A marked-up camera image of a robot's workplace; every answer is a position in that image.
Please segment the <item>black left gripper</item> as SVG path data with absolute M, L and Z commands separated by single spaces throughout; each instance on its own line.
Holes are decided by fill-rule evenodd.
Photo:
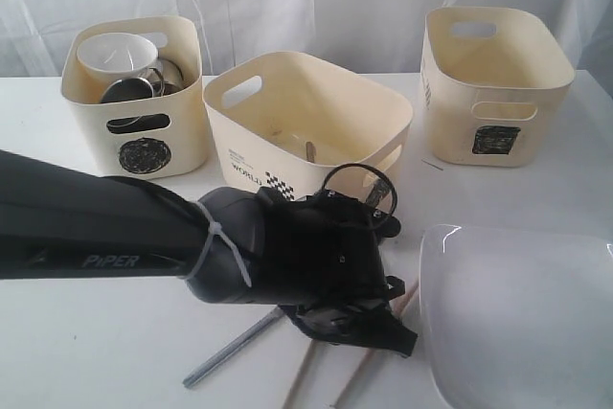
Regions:
M 380 307 L 388 303 L 382 239 L 328 226 L 312 196 L 291 202 L 260 192 L 257 199 L 263 244 L 254 253 L 253 300 L 292 306 L 311 338 L 411 356 L 418 335 Z

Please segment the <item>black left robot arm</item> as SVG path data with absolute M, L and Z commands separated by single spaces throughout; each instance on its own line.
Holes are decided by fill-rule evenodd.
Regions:
M 220 187 L 196 201 L 146 180 L 98 177 L 1 155 L 5 280 L 177 277 L 210 304 L 275 305 L 306 336 L 413 352 L 391 302 L 380 243 L 392 210 L 322 186 L 290 200 L 271 187 Z

